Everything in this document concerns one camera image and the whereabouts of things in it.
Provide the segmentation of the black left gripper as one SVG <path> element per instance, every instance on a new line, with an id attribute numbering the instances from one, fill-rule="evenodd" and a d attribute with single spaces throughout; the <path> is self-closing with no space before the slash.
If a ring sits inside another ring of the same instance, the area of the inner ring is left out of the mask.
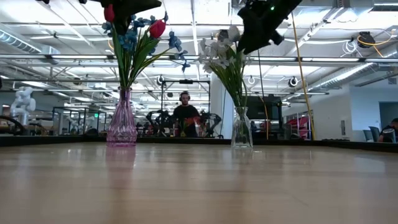
<path id="1" fill-rule="evenodd" d="M 113 24 L 117 34 L 125 34 L 127 32 L 132 16 L 136 12 L 146 11 L 162 5 L 159 0 L 99 0 L 99 2 L 102 7 L 113 6 Z"/>

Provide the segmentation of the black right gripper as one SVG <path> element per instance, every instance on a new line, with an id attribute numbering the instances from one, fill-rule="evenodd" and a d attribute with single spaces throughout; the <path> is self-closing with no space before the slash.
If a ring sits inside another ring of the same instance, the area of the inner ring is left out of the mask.
<path id="1" fill-rule="evenodd" d="M 238 11 L 243 20 L 244 32 L 238 44 L 238 52 L 249 54 L 270 45 L 279 45 L 283 36 L 276 29 L 302 0 L 247 0 Z"/>

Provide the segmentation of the red artificial tulip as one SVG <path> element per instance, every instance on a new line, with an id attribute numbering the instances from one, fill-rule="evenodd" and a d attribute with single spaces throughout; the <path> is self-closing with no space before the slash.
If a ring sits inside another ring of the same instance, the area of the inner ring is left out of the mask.
<path id="1" fill-rule="evenodd" d="M 132 62 L 127 79 L 127 88 L 130 88 L 137 76 L 152 62 L 163 56 L 167 50 L 155 54 L 156 47 L 160 42 L 160 36 L 165 31 L 165 22 L 156 20 L 143 34 L 138 34 L 137 42 L 133 44 Z"/>
<path id="2" fill-rule="evenodd" d="M 104 17 L 107 22 L 111 24 L 111 33 L 113 38 L 113 46 L 114 46 L 114 53 L 118 60 L 118 68 L 119 68 L 119 81 L 120 81 L 120 89 L 126 88 L 126 81 L 124 78 L 124 62 L 123 62 L 123 51 L 118 39 L 118 33 L 116 32 L 115 26 L 115 15 L 113 11 L 113 5 L 109 4 L 104 8 Z"/>

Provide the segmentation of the clear glass vase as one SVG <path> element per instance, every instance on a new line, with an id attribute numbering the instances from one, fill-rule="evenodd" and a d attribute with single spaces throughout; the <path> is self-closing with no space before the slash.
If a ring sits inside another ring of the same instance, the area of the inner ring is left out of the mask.
<path id="1" fill-rule="evenodd" d="M 247 117 L 247 107 L 235 107 L 231 147 L 233 149 L 252 149 L 252 131 Z"/>

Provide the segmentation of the pink glass vase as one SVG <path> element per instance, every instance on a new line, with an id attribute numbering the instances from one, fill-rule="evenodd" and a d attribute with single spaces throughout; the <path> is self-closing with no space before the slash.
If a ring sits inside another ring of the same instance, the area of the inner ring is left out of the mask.
<path id="1" fill-rule="evenodd" d="M 132 147 L 136 145 L 137 129 L 130 99 L 131 89 L 121 88 L 116 111 L 106 135 L 106 142 L 109 146 Z"/>

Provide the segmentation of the red rack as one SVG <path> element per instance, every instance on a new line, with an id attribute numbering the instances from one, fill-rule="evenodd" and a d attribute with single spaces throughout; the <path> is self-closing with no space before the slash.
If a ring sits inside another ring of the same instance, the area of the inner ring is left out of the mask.
<path id="1" fill-rule="evenodd" d="M 289 139 L 312 140 L 312 128 L 308 115 L 289 117 L 284 124 L 285 135 Z"/>

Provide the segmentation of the person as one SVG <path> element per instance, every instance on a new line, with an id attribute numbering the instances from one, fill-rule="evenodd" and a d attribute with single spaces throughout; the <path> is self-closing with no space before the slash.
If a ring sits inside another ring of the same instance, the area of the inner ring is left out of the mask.
<path id="1" fill-rule="evenodd" d="M 189 92 L 183 91 L 179 96 L 181 104 L 174 109 L 173 116 L 177 120 L 178 136 L 196 138 L 198 136 L 195 119 L 199 118 L 198 110 L 189 104 Z"/>
<path id="2" fill-rule="evenodd" d="M 382 129 L 380 132 L 378 142 L 398 142 L 398 118 L 394 118 L 390 124 Z"/>

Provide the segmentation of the white robot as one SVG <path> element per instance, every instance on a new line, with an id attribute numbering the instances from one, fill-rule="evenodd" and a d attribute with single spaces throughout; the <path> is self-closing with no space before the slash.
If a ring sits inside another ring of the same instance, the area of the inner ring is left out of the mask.
<path id="1" fill-rule="evenodd" d="M 29 86 L 22 86 L 16 91 L 16 97 L 10 107 L 11 116 L 19 118 L 22 125 L 27 125 L 30 112 L 35 110 L 36 102 L 31 97 L 33 88 Z"/>

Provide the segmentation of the grey office chair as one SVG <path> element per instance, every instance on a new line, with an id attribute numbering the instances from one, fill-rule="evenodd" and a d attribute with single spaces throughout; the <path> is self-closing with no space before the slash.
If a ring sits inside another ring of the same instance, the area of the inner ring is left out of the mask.
<path id="1" fill-rule="evenodd" d="M 377 127 L 370 126 L 368 129 L 363 130 L 365 140 L 367 142 L 373 141 L 378 142 L 380 130 Z"/>

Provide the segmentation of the black framed enclosure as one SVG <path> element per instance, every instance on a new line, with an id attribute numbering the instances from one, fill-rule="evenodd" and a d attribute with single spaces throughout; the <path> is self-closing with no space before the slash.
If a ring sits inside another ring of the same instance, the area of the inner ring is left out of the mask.
<path id="1" fill-rule="evenodd" d="M 79 136 L 108 130 L 108 114 L 87 106 L 53 107 L 53 135 Z"/>

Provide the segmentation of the black aluminium table frame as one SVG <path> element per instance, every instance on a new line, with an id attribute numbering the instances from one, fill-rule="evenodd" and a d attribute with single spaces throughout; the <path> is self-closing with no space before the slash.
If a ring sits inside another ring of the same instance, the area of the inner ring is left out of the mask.
<path id="1" fill-rule="evenodd" d="M 100 136 L 0 136 L 0 147 L 28 146 L 42 144 L 63 144 L 76 142 L 106 142 Z M 207 144 L 229 145 L 229 139 L 213 138 L 138 138 L 138 143 L 148 144 Z M 351 141 L 306 141 L 306 140 L 263 140 L 255 139 L 256 146 L 316 146 L 335 147 L 342 149 L 357 149 L 375 152 L 390 152 L 398 154 L 398 144 L 379 142 L 351 142 Z"/>

